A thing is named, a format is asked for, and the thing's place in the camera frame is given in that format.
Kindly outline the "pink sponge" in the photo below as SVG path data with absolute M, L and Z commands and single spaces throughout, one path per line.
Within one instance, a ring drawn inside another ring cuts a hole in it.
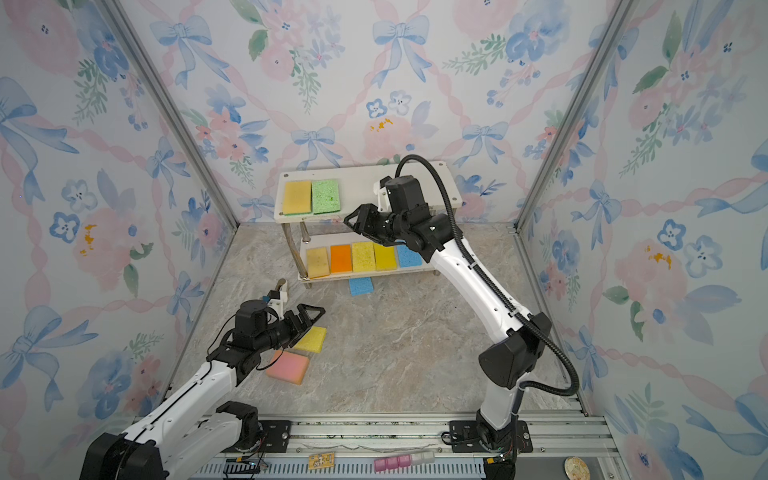
M 272 379 L 301 385 L 310 365 L 310 358 L 292 352 L 277 352 L 266 369 Z

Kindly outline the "yellow cellulose sponge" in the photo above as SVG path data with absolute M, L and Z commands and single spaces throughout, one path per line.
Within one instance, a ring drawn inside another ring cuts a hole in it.
M 375 248 L 373 242 L 351 244 L 352 267 L 354 273 L 373 272 L 376 270 Z

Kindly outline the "green sponge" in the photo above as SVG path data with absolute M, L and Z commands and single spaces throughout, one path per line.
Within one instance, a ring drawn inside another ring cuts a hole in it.
M 341 210 L 340 190 L 336 179 L 312 182 L 312 213 L 324 215 Z

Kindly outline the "bright yellow sponge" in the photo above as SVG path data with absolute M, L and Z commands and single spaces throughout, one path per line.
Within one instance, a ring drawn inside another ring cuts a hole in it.
M 393 271 L 398 268 L 396 248 L 374 245 L 375 266 L 377 271 Z

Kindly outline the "orange sponge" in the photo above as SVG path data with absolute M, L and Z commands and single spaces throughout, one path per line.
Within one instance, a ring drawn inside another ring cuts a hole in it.
M 353 271 L 352 249 L 347 245 L 333 245 L 330 247 L 332 274 L 346 274 Z

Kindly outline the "blue sponge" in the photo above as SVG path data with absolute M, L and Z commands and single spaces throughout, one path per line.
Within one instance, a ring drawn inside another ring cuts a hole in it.
M 370 277 L 350 279 L 349 290 L 352 296 L 361 296 L 373 293 L 373 281 Z
M 421 256 L 406 245 L 397 245 L 395 249 L 400 268 L 415 268 L 423 265 Z

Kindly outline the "pale yellow orange-backed sponge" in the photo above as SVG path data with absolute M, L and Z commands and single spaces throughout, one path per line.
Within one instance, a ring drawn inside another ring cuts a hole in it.
M 312 248 L 306 251 L 307 273 L 310 279 L 330 275 L 330 263 L 326 247 Z

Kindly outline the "yellow green-backed sponge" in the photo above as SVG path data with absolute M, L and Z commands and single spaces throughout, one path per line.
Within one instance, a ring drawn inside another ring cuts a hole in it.
M 283 192 L 282 214 L 295 216 L 308 215 L 312 212 L 312 182 L 287 182 Z

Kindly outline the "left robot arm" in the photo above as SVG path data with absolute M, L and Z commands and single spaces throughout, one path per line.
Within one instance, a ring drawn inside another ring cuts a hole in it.
M 278 313 L 262 299 L 242 303 L 190 380 L 138 422 L 90 444 L 80 478 L 188 479 L 227 449 L 261 447 L 257 408 L 228 396 L 261 369 L 264 353 L 287 353 L 324 314 L 307 304 Z

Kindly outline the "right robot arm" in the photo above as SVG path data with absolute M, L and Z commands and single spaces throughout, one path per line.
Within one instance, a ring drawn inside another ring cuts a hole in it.
M 490 337 L 491 346 L 478 362 L 488 379 L 477 412 L 477 436 L 491 452 L 510 451 L 528 374 L 542 355 L 544 343 L 523 320 L 545 329 L 550 323 L 509 295 L 484 269 L 450 214 L 433 214 L 420 182 L 411 175 L 385 177 L 377 194 L 382 206 L 362 204 L 345 225 L 382 246 L 405 246 L 445 276 L 470 305 Z

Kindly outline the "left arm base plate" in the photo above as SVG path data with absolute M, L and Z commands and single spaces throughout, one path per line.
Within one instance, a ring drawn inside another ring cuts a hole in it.
M 244 421 L 237 442 L 224 453 L 286 453 L 292 426 L 289 420 Z

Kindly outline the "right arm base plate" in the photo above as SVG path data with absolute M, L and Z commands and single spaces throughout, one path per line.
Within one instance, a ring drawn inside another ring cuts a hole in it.
M 493 429 L 485 421 L 454 420 L 440 438 L 453 453 L 502 455 L 531 453 L 534 449 L 528 425 L 522 420 L 513 420 L 501 430 Z

